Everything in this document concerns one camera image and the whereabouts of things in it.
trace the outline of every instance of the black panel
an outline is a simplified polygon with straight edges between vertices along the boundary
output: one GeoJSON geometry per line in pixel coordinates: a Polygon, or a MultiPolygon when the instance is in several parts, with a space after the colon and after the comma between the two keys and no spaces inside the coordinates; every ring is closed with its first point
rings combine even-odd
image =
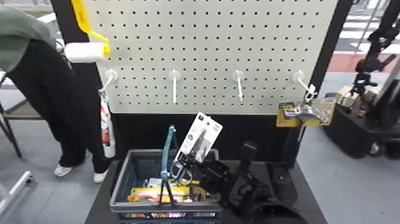
{"type": "MultiPolygon", "coordinates": [[[[194,114],[116,114],[115,125],[121,133],[125,149],[118,149],[118,157],[124,157],[128,149],[162,148],[168,127],[175,125],[178,141],[182,143],[195,118],[194,114]]],[[[243,143],[252,140],[258,144],[256,160],[278,161],[288,130],[277,128],[276,116],[215,115],[212,118],[224,128],[214,148],[219,149],[220,158],[236,160],[243,143]]]]}
{"type": "MultiPolygon", "coordinates": [[[[64,42],[88,42],[87,34],[80,31],[77,25],[71,1],[52,0],[51,2],[64,42]]],[[[101,87],[101,82],[97,66],[95,63],[72,64],[72,68],[79,79],[78,90],[88,114],[88,123],[91,124],[90,134],[98,138],[100,142],[100,97],[98,89],[101,87]]],[[[98,147],[96,142],[93,144],[92,148],[98,147]]]]}
{"type": "Polygon", "coordinates": [[[322,45],[322,49],[310,81],[310,83],[317,87],[317,92],[321,88],[330,59],[332,58],[333,51],[335,50],[336,44],[339,40],[340,32],[342,31],[343,24],[345,23],[347,14],[349,14],[352,4],[353,1],[350,0],[339,0],[337,3],[332,21],[329,25],[329,30],[326,34],[324,44],[322,45]]]}

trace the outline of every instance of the scissors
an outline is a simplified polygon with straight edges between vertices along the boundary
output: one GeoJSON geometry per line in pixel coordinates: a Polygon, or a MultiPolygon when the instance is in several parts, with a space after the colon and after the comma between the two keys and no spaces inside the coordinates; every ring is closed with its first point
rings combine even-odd
{"type": "Polygon", "coordinates": [[[187,186],[193,181],[193,173],[189,169],[185,168],[179,161],[172,163],[170,173],[172,178],[180,184],[187,186]]]}

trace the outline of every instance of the display table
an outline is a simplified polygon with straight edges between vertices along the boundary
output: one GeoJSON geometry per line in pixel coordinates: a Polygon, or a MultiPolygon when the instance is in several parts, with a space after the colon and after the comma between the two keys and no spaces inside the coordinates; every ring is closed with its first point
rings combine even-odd
{"type": "MultiPolygon", "coordinates": [[[[239,164],[238,161],[227,161],[226,163],[229,163],[229,166],[239,164]]],[[[110,170],[104,183],[100,187],[85,224],[118,224],[117,217],[110,210],[109,202],[121,166],[122,161],[113,161],[111,163],[110,170]]],[[[252,163],[250,171],[261,180],[267,181],[267,168],[265,163],[252,163]]],[[[294,207],[300,211],[300,214],[303,215],[309,224],[327,224],[300,168],[296,166],[294,169],[290,170],[290,174],[299,196],[294,207]]],[[[224,210],[222,222],[229,224],[242,223],[229,209],[224,210]]]]}

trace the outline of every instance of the pegboard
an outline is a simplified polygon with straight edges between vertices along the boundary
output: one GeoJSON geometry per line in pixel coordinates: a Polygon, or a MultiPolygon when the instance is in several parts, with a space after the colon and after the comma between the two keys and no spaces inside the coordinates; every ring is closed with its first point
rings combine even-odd
{"type": "Polygon", "coordinates": [[[119,73],[107,89],[113,113],[276,114],[301,99],[338,1],[84,0],[92,29],[110,39],[97,63],[119,73]],[[168,73],[182,74],[173,104],[168,73]],[[232,73],[245,73],[244,100],[232,73]]]}

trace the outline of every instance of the black tool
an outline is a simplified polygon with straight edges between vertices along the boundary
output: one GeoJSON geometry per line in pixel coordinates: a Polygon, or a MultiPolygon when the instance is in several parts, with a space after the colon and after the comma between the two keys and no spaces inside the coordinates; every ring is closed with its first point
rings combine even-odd
{"type": "Polygon", "coordinates": [[[288,203],[279,201],[270,185],[249,171],[257,145],[247,141],[240,152],[240,165],[235,172],[220,161],[199,163],[190,155],[178,159],[190,170],[201,174],[200,186],[211,194],[220,194],[220,204],[231,209],[243,222],[306,224],[301,215],[288,203]]]}

